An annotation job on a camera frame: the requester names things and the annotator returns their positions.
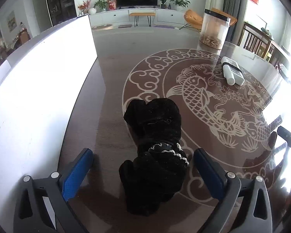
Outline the orange lounge chair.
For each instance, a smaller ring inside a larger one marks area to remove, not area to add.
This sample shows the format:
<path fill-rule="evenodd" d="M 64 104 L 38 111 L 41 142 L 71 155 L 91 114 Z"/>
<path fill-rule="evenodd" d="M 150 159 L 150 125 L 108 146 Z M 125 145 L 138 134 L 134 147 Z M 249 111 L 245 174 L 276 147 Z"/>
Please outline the orange lounge chair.
<path fill-rule="evenodd" d="M 237 22 L 237 19 L 235 17 L 233 17 L 233 16 L 231 16 L 231 15 L 227 14 L 226 12 L 223 12 L 219 9 L 212 8 L 211 11 L 230 18 L 231 19 L 230 26 L 233 26 Z M 192 27 L 192 28 L 198 30 L 199 32 L 201 31 L 203 18 L 202 18 L 202 16 L 200 16 L 196 12 L 194 12 L 192 10 L 187 10 L 184 14 L 184 20 L 186 23 L 180 27 L 180 30 L 183 28 Z"/>

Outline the clear jar with black lid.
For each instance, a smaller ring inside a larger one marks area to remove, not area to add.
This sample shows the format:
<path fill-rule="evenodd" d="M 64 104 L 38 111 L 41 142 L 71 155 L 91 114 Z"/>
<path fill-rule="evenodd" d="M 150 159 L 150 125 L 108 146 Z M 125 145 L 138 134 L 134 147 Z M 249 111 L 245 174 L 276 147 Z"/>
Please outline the clear jar with black lid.
<path fill-rule="evenodd" d="M 223 48 L 231 19 L 212 10 L 205 9 L 200 32 L 200 42 L 216 50 Z"/>

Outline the black display shelf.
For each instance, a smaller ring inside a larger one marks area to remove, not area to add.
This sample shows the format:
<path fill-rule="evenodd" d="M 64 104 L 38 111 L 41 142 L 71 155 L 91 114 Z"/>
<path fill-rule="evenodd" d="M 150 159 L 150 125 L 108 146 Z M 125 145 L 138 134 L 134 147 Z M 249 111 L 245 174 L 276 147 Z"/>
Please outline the black display shelf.
<path fill-rule="evenodd" d="M 77 17 L 74 0 L 46 0 L 52 26 Z"/>

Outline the large white storage bin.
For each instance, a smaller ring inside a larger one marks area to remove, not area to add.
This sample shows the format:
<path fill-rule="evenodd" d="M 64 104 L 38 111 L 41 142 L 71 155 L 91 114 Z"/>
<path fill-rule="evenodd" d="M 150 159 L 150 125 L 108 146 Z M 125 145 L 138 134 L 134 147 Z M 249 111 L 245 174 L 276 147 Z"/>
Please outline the large white storage bin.
<path fill-rule="evenodd" d="M 8 57 L 0 81 L 0 226 L 13 231 L 24 176 L 56 171 L 75 102 L 97 58 L 88 15 L 58 24 Z"/>

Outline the green potted plant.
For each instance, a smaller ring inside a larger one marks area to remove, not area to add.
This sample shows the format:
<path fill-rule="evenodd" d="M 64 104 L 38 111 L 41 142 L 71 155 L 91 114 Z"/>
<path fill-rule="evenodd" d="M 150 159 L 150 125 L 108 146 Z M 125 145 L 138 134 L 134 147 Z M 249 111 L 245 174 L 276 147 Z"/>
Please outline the green potted plant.
<path fill-rule="evenodd" d="M 170 1 L 174 3 L 176 10 L 179 11 L 185 11 L 190 5 L 189 0 L 170 0 Z"/>

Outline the white tv cabinet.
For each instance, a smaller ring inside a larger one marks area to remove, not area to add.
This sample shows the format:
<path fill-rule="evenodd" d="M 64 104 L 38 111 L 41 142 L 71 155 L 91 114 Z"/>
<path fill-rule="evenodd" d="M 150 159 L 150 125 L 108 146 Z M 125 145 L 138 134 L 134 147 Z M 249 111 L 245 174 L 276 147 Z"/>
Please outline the white tv cabinet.
<path fill-rule="evenodd" d="M 89 17 L 92 27 L 106 25 L 130 25 L 131 27 L 169 25 L 181 27 L 185 24 L 184 12 L 169 9 L 120 9 L 96 13 Z"/>

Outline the red flowers in vase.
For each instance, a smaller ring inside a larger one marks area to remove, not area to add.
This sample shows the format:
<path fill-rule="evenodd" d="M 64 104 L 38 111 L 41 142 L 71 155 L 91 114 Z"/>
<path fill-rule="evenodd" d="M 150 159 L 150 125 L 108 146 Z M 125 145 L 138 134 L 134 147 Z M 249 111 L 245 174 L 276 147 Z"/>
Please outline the red flowers in vase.
<path fill-rule="evenodd" d="M 78 5 L 78 9 L 83 15 L 88 13 L 88 10 L 90 9 L 90 4 L 91 0 L 86 0 L 83 1 L 82 4 Z"/>

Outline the wooden dining chair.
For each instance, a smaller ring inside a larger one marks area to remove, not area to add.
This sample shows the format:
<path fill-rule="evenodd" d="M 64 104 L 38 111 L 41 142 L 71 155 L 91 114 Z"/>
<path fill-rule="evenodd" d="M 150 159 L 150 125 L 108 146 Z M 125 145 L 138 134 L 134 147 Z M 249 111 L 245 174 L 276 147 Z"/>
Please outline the wooden dining chair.
<path fill-rule="evenodd" d="M 264 60 L 268 59 L 268 53 L 273 39 L 265 32 L 259 30 L 248 22 L 243 23 L 242 34 L 238 45 Z"/>

